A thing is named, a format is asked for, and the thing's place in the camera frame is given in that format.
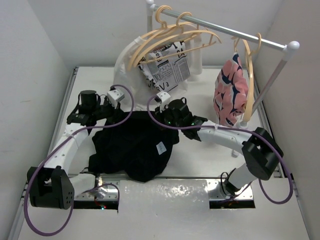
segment white table surface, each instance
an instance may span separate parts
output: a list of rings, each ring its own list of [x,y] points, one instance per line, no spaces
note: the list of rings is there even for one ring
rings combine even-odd
[[[219,69],[205,68],[197,81],[188,83],[186,97],[190,111],[197,116],[216,121],[213,106],[215,81]],[[77,104],[78,94],[82,90],[95,90],[98,94],[105,94],[113,83],[113,67],[79,67],[68,100],[67,108],[60,126],[58,139],[62,135],[67,117]],[[100,120],[98,125],[104,125],[105,120]],[[256,112],[249,122],[249,129],[255,130],[260,127],[260,120]],[[230,172],[240,167],[245,159],[242,155],[237,158],[231,156],[231,150],[218,144],[199,142],[186,138],[179,132],[180,142],[173,146],[172,154],[167,167],[161,174],[163,177],[218,177],[222,172]],[[95,154],[95,146],[90,138],[86,139],[78,150],[69,173],[78,174],[88,166],[89,157]]]
[[[185,95],[193,114],[213,120],[212,98],[216,69],[204,69],[199,82],[191,82]],[[105,93],[112,84],[113,68],[80,67],[74,83],[66,117],[76,104],[81,90]],[[260,125],[255,114],[250,129]],[[94,154],[90,139],[79,149],[71,165],[78,173]],[[169,164],[162,175],[169,177],[216,177],[244,163],[242,157],[231,157],[231,150],[216,144],[200,143],[180,134]],[[264,182],[266,191],[275,200],[282,200],[289,191],[288,180],[272,178]],[[203,180],[164,180],[148,183],[120,181],[119,213],[115,210],[76,209],[67,227],[51,240],[308,240],[297,199],[284,205],[270,203],[257,181],[252,183],[255,208],[209,209],[206,183]],[[67,218],[68,210],[29,206],[35,226],[44,232],[57,230]],[[47,239],[36,235],[26,222],[19,240]]]

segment wooden hanger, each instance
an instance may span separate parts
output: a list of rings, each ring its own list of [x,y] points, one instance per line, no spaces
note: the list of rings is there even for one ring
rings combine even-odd
[[[127,65],[127,71],[130,71],[132,66],[133,66],[133,62],[135,59],[137,59],[137,56],[138,54],[141,52],[141,50],[152,40],[152,39],[157,39],[157,38],[163,38],[165,37],[166,35],[169,35],[171,34],[173,31],[175,31],[177,28],[181,29],[181,31],[183,32],[184,28],[182,25],[186,25],[186,24],[191,24],[190,22],[182,22],[181,24],[179,24],[179,20],[180,18],[182,18],[183,16],[185,15],[189,15],[191,16],[191,12],[183,12],[182,14],[180,14],[180,16],[177,18],[176,20],[176,24],[172,24],[172,25],[167,25],[167,23],[165,21],[162,21],[160,18],[159,18],[159,14],[164,10],[164,9],[170,9],[171,10],[171,7],[170,6],[167,6],[167,5],[162,5],[160,6],[156,13],[155,13],[155,20],[161,24],[161,28],[159,29],[156,29],[156,30],[153,30],[151,32],[148,32],[144,35],[141,36],[142,39],[150,36],[151,34],[153,34],[152,36],[150,36],[147,40],[145,40],[136,50],[135,52],[132,54],[131,58],[130,58],[130,61]],[[197,35],[199,35],[200,33],[195,33],[195,34],[192,34],[190,37],[186,37],[184,39],[180,39],[180,41],[184,41],[184,42],[188,42],[192,39],[194,39]]]
[[[160,19],[160,14],[161,14],[162,11],[165,10],[165,9],[172,10],[172,8],[171,8],[170,6],[168,6],[168,5],[162,5],[162,6],[160,6],[160,7],[156,10],[155,15],[154,15],[155,20],[156,20],[158,23],[161,24],[161,27],[158,28],[158,29],[155,29],[155,30],[153,30],[153,31],[147,32],[146,34],[142,35],[142,36],[141,36],[142,39],[145,39],[145,38],[147,38],[147,37],[149,37],[149,36],[152,36],[154,33],[157,33],[157,32],[160,31],[160,30],[168,30],[168,31],[163,32],[162,34],[157,35],[157,37],[155,37],[156,39],[157,39],[157,38],[163,38],[163,37],[165,37],[165,36],[167,36],[167,35],[170,35],[172,32],[174,32],[174,31],[176,30],[176,27],[177,27],[177,26],[176,26],[175,24],[168,26],[168,24],[167,24],[166,21],[163,21],[163,20]],[[192,23],[191,23],[191,22],[183,22],[183,24],[192,24]]]
[[[191,24],[191,23],[186,21],[186,22],[182,22],[180,25],[186,25],[186,24]],[[169,26],[168,26],[168,29],[172,29],[172,30],[168,31],[168,32],[171,33],[171,32],[173,32],[173,31],[175,31],[175,30],[177,29],[177,25],[176,25],[176,24],[169,25]],[[163,31],[165,31],[165,29],[160,29],[160,28],[159,28],[159,29],[150,31],[150,32],[146,33],[145,35],[142,35],[142,36],[141,36],[142,39],[145,39],[145,38],[147,37],[147,35],[149,36],[149,35],[153,34],[153,35],[150,36],[148,39],[146,39],[146,40],[134,51],[134,53],[132,54],[132,56],[131,56],[131,58],[130,58],[130,61],[129,61],[128,65],[127,65],[127,71],[130,71],[130,70],[131,70],[132,65],[133,65],[133,62],[134,62],[134,60],[137,58],[138,54],[141,52],[141,50],[142,50],[148,43],[150,43],[150,41],[151,41],[152,39],[161,38],[161,37],[166,36],[166,35],[168,34],[168,33],[161,34]],[[191,37],[188,37],[188,38],[186,38],[185,40],[186,40],[186,41],[190,41],[190,40],[192,40],[193,38],[195,38],[196,36],[197,36],[196,34],[195,34],[195,35],[192,35]]]
[[[243,44],[244,44],[244,49],[245,49],[245,66],[249,71],[249,90],[248,90],[248,96],[247,96],[247,101],[245,104],[245,111],[244,111],[244,115],[242,118],[243,122],[249,122],[251,115],[252,115],[252,109],[253,109],[253,105],[254,105],[254,66],[252,63],[252,55],[253,54],[257,54],[261,48],[261,34],[258,33],[257,37],[259,38],[259,45],[257,47],[256,50],[250,51],[250,47],[249,44],[246,40],[242,39]],[[240,38],[238,37],[232,37],[232,39],[234,39],[233,42],[233,48],[234,48],[234,52],[238,52],[237,51],[237,45],[239,43]]]
[[[176,21],[176,25],[178,28],[182,28],[179,24],[179,20],[181,17],[183,17],[183,15],[186,15],[186,14],[189,14],[184,12],[182,13],[178,18],[177,18],[177,21]],[[176,56],[176,55],[179,55],[181,54],[180,52],[177,52],[177,53],[173,53],[173,54],[170,54],[170,55],[166,55],[166,56],[163,56],[163,57],[158,57],[157,59],[152,59],[152,60],[148,60],[148,56],[146,56],[146,60],[145,61],[140,61],[142,59],[142,57],[144,57],[145,55],[147,55],[149,52],[151,52],[154,48],[160,46],[161,44],[165,43],[165,42],[168,42],[176,37],[179,37],[179,36],[182,36],[182,35],[186,35],[186,34],[210,34],[210,40],[209,40],[209,43],[207,44],[202,44],[202,46],[199,46],[199,47],[194,47],[194,48],[191,48],[191,49],[188,49],[188,50],[185,50],[183,51],[183,53],[187,53],[187,52],[191,52],[193,50],[196,50],[196,49],[202,49],[202,48],[206,48],[206,47],[209,47],[213,44],[216,43],[216,41],[212,42],[212,39],[213,37],[216,37],[219,41],[219,43],[222,43],[219,36],[217,34],[215,34],[214,32],[212,31],[208,31],[208,30],[198,30],[199,29],[199,25],[197,26],[197,30],[191,30],[191,31],[186,31],[186,32],[183,32],[183,28],[182,28],[182,32],[180,34],[175,34],[175,35],[171,35],[169,37],[166,37],[164,39],[161,39],[160,41],[152,44],[151,46],[149,46],[148,48],[146,48],[133,62],[133,67],[136,67],[139,63],[140,64],[148,64],[148,63],[152,63],[152,62],[155,62],[155,61],[158,61],[158,60],[161,60],[161,59],[164,59],[164,58],[169,58],[169,57],[172,57],[172,56]]]

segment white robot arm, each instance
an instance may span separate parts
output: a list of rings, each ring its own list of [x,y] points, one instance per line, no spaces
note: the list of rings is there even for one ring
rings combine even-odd
[[[219,129],[222,126],[192,115],[185,98],[170,101],[170,95],[166,92],[160,92],[157,96],[160,106],[155,109],[155,118],[151,117],[162,127],[182,127],[182,133],[189,139],[214,142],[244,155],[246,163],[234,169],[221,186],[225,195],[234,196],[246,184],[256,179],[270,178],[279,160],[262,141],[247,132]],[[84,126],[95,126],[100,119],[107,118],[110,123],[117,122],[118,113],[121,112],[120,101],[123,98],[121,91],[111,89],[103,105],[100,105],[100,97],[95,91],[82,91],[79,94],[78,104],[68,116],[65,131],[56,146],[67,138],[72,139],[45,163],[32,183],[30,202],[34,207],[68,209],[74,197],[95,186],[96,176],[93,174],[80,173],[68,178],[71,162],[91,130],[73,133]],[[265,129],[258,127],[254,132],[265,138],[283,156],[281,149]],[[28,181],[36,169],[29,169]]]
[[[222,125],[192,115],[184,97],[170,101],[167,92],[160,92],[155,100],[160,106],[155,110],[154,121],[160,126],[179,127],[189,139],[216,143],[244,156],[245,164],[234,169],[221,186],[224,194],[235,196],[242,187],[256,179],[268,180],[279,164],[276,154],[264,141],[248,132],[227,131]],[[265,129],[258,127],[254,133],[263,137],[283,157],[282,150]]]
[[[100,96],[95,91],[86,90],[79,94],[78,103],[68,116],[64,133],[54,148],[66,139],[71,139],[45,163],[32,183],[30,202],[34,207],[68,209],[74,197],[95,187],[96,176],[93,174],[80,173],[68,178],[71,162],[91,130],[74,133],[84,127],[94,126],[98,120],[104,118],[110,120],[110,123],[117,121],[117,115],[121,112],[120,101],[123,98],[123,92],[115,88],[107,93],[102,105]],[[29,169],[28,182],[36,169]]]

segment hanger hook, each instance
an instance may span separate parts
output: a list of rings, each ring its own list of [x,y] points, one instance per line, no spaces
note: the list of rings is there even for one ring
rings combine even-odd
[[[180,19],[181,19],[183,16],[186,16],[186,15],[192,16],[192,13],[189,12],[189,11],[185,11],[185,12],[181,13],[181,14],[176,18],[176,21],[175,21],[176,27],[179,28],[179,29],[181,29],[181,33],[184,32],[184,28],[183,28],[182,26],[180,26],[179,21],[180,21]]]
[[[260,51],[260,48],[261,48],[261,34],[258,32],[257,35],[256,35],[259,39],[259,43],[258,43],[258,47],[256,50],[253,50],[250,52],[249,56],[252,56],[252,54],[257,54],[259,51]]]
[[[252,57],[250,56],[250,54],[247,53],[247,51],[245,51],[245,66],[246,68],[249,70],[250,66],[249,66],[249,62],[250,62],[250,58],[252,61]]]
[[[210,42],[211,42],[212,38],[215,36],[216,39],[218,39],[218,42],[219,42],[220,44],[222,44],[222,41],[221,41],[220,37],[219,37],[217,34],[215,34],[214,32],[211,32],[211,33],[212,33],[212,34],[211,34],[211,37],[210,37]]]
[[[240,38],[236,37],[236,36],[233,36],[231,39],[234,40],[233,41],[233,50],[236,53],[236,52],[238,52],[237,46],[238,46],[238,43],[240,41]]]
[[[160,19],[160,14],[162,13],[163,10],[168,9],[168,10],[172,10],[172,8],[168,5],[161,5],[155,12],[155,20],[161,24],[161,28],[162,29],[167,29],[168,28],[168,24],[166,21],[162,21]]]

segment clothing rack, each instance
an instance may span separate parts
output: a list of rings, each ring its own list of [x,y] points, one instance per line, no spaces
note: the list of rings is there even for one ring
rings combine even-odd
[[[154,0],[146,0],[147,31],[148,32],[152,31],[152,29],[153,29],[153,24],[152,24],[153,13],[155,11],[157,11],[157,9],[159,7],[160,6],[157,6],[154,4]],[[165,15],[168,15],[170,17],[174,17],[174,18],[179,17],[179,15],[181,14],[180,12],[169,10],[169,9],[164,9],[162,11],[162,13]],[[208,29],[218,31],[220,33],[228,34],[228,35],[231,35],[231,36],[234,36],[237,38],[247,40],[252,43],[256,43],[256,44],[259,43],[259,38],[256,36],[246,34],[246,33],[240,32],[240,31],[236,31],[236,30],[224,27],[224,26],[219,26],[214,23],[204,21],[202,19],[199,19],[199,18],[196,18],[193,16],[185,15],[185,16],[181,17],[181,19],[184,21],[193,23],[193,24],[197,24],[197,25],[206,27]],[[276,42],[269,41],[266,39],[261,39],[261,45],[283,52],[283,57],[280,60],[279,64],[276,66],[273,73],[271,74],[271,76],[270,76],[269,80],[267,81],[267,83],[265,84],[264,88],[262,89],[262,91],[260,92],[258,97],[256,98],[256,100],[253,104],[252,114],[257,110],[259,104],[263,101],[264,96],[267,94],[267,92],[269,91],[272,84],[275,82],[275,80],[277,79],[278,75],[280,74],[282,69],[285,67],[287,62],[292,58],[294,53],[300,47],[300,44],[297,41],[291,41],[286,45],[282,45],[280,43],[276,43]]]

